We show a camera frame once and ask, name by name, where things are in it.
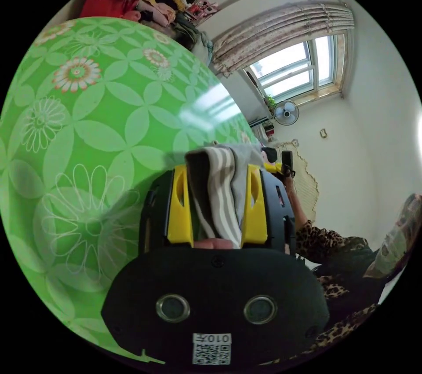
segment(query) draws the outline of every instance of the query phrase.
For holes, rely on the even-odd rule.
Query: window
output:
[[[292,99],[302,104],[341,92],[346,38],[337,34],[292,45],[245,72],[264,97],[276,102]]]

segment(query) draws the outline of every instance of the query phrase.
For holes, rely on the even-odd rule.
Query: fan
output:
[[[299,118],[299,108],[293,101],[281,101],[274,107],[274,117],[280,125],[290,126]]]

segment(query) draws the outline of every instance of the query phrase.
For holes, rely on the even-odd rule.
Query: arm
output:
[[[286,178],[285,186],[296,220],[296,252],[301,257],[320,264],[338,252],[369,247],[364,238],[344,238],[334,230],[312,226],[294,191],[291,177]]]

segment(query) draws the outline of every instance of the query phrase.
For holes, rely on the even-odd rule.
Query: qr code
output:
[[[229,365],[231,345],[193,345],[193,364],[196,365]]]

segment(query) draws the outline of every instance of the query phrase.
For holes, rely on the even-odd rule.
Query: gray striped cloth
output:
[[[263,167],[260,144],[219,144],[185,155],[189,186],[209,238],[229,239],[239,249],[248,164]]]

